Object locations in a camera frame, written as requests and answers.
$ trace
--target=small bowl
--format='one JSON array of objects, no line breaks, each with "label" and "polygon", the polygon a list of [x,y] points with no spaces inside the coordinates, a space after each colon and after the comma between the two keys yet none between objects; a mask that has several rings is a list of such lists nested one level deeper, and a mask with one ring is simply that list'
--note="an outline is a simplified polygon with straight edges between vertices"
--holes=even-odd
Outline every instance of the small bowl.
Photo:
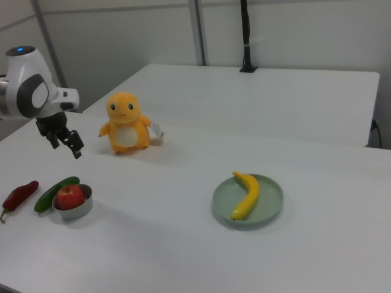
[{"label": "small bowl", "polygon": [[57,197],[53,198],[52,207],[66,220],[73,220],[84,216],[92,209],[92,189],[88,185],[78,184],[84,194],[85,201],[82,205],[74,209],[62,210],[57,204]]}]

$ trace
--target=wall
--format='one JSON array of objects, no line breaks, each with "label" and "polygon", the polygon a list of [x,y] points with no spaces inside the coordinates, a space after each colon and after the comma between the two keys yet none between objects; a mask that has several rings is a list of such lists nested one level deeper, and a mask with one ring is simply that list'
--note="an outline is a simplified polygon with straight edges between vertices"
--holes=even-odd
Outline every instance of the wall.
[{"label": "wall", "polygon": [[[29,0],[1,0],[0,2],[0,74],[7,73],[5,52],[20,45],[32,45],[40,50],[59,84],[45,45],[38,21]],[[28,120],[0,120],[0,140],[26,124]]]},{"label": "wall", "polygon": [[188,0],[39,3],[80,111],[149,63],[199,63]]},{"label": "wall", "polygon": [[[250,39],[261,39],[251,45],[253,65],[380,73],[375,118],[391,148],[391,1],[248,3]],[[202,0],[202,18],[208,65],[241,67],[239,1]],[[378,145],[374,131],[370,145]]]}]

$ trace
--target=red apple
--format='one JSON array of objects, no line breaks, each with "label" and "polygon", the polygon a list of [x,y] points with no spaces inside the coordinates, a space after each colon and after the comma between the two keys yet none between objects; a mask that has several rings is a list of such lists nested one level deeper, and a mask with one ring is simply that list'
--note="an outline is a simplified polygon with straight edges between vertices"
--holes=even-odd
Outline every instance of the red apple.
[{"label": "red apple", "polygon": [[57,204],[63,211],[77,208],[84,203],[84,194],[77,184],[71,184],[61,188],[56,197]]}]

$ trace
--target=plush toy belly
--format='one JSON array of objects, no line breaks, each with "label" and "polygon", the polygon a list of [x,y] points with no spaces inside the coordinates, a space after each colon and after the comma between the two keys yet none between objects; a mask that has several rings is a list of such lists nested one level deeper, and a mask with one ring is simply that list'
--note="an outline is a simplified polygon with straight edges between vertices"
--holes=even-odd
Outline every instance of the plush toy belly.
[{"label": "plush toy belly", "polygon": [[115,139],[122,147],[134,147],[137,143],[137,132],[133,127],[125,126],[117,129]]}]

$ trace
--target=orange plush toy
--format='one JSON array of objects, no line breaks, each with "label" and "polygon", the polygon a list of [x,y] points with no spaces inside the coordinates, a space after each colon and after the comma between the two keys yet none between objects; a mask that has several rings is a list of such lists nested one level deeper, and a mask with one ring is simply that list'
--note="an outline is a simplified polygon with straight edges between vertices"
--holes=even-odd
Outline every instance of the orange plush toy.
[{"label": "orange plush toy", "polygon": [[110,96],[106,110],[109,122],[101,127],[99,136],[109,135],[111,148],[116,154],[132,147],[146,149],[150,143],[147,126],[157,136],[164,135],[159,125],[141,114],[139,102],[132,93],[120,92]]}]

